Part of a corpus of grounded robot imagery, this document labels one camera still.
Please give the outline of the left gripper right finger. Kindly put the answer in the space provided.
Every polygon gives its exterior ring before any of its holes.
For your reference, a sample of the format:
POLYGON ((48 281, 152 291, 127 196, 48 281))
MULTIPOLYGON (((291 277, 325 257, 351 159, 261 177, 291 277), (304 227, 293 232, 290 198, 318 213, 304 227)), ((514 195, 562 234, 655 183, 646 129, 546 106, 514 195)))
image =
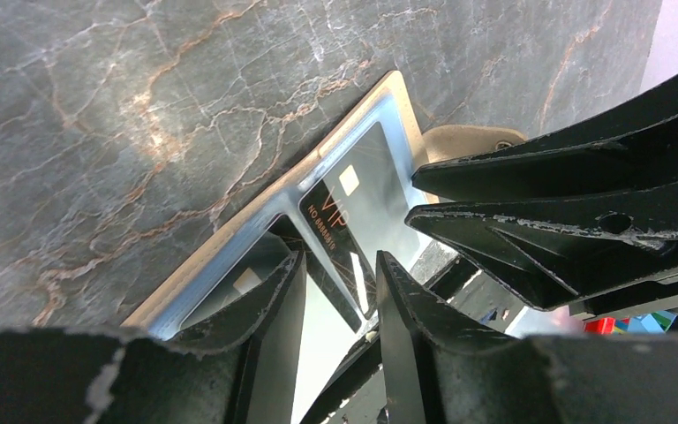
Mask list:
POLYGON ((527 344, 458 312, 388 252, 376 272, 390 422, 543 422, 527 344))

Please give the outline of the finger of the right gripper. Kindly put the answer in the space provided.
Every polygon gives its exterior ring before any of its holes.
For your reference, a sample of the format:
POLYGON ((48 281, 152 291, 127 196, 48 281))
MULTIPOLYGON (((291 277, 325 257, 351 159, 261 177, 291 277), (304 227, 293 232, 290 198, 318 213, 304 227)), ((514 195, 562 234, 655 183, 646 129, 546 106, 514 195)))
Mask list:
POLYGON ((406 222, 538 310, 678 294, 678 193, 446 202, 406 222))
POLYGON ((505 201, 641 189, 678 181, 678 74, 594 117, 524 144, 430 163, 418 189, 505 201))

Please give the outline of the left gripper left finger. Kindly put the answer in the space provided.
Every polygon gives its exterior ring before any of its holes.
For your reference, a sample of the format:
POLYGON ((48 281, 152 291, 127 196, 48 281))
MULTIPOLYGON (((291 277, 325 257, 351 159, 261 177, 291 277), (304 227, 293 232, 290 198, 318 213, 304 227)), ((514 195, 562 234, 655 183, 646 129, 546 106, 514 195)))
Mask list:
POLYGON ((305 316, 305 255, 291 252, 266 280, 173 340, 235 355, 223 423, 288 423, 305 316))

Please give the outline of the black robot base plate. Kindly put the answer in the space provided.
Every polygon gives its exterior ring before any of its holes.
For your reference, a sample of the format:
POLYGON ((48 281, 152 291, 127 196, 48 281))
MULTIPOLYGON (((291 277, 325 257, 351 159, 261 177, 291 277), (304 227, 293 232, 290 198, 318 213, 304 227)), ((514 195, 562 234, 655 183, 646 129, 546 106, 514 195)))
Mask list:
POLYGON ((527 422, 527 400, 503 346, 512 337, 472 320, 419 284, 389 252, 376 257, 379 335, 348 363, 305 414, 340 419, 375 376, 384 378, 390 423, 527 422))

